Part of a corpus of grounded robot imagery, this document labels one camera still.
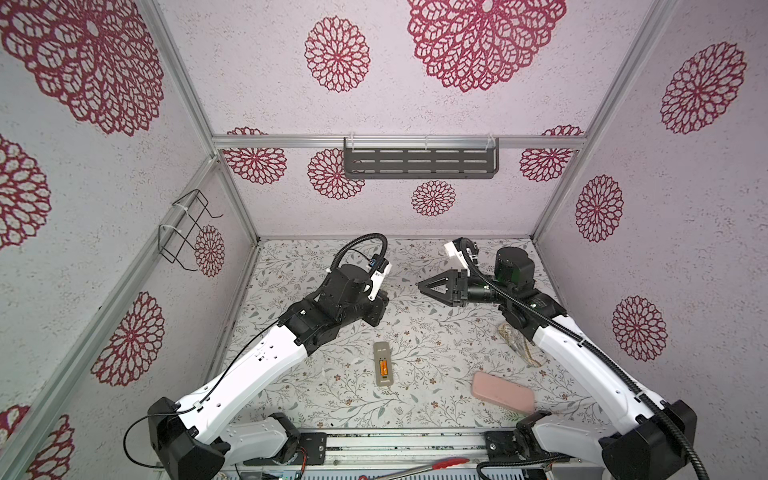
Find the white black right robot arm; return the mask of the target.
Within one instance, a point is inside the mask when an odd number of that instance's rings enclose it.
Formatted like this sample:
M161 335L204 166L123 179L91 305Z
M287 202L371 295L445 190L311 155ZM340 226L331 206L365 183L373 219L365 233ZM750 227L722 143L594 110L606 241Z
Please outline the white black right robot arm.
M574 377L612 426L602 431L536 411L516 424L510 454L491 454L477 466L480 478L488 468L536 470L570 460L600 467L610 479L668 479L685 466L708 478L694 449L693 409L666 401L594 345L562 305L536 288L535 263L524 249L500 248L492 275L481 271L470 239L451 241L445 250L457 268L419 281L419 291L451 307L497 305L508 325Z

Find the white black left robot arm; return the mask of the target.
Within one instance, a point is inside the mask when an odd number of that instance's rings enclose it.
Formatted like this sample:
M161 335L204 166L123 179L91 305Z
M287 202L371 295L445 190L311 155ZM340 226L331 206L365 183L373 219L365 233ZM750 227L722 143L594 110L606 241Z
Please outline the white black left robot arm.
M291 304L223 373L177 401L156 401L148 410L150 443L168 477L212 479L223 467L245 461L294 460L300 434L286 415L274 413L248 424L232 421L272 382L335 340L343 327L358 320L378 326L389 302L381 285L390 268L331 268L315 292Z

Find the white universal AC remote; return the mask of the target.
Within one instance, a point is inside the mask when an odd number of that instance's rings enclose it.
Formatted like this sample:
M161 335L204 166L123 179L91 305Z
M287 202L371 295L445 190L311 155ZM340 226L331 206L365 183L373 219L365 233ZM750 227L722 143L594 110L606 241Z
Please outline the white universal AC remote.
M393 385L391 348L388 342L375 342L373 344L375 382L379 387Z

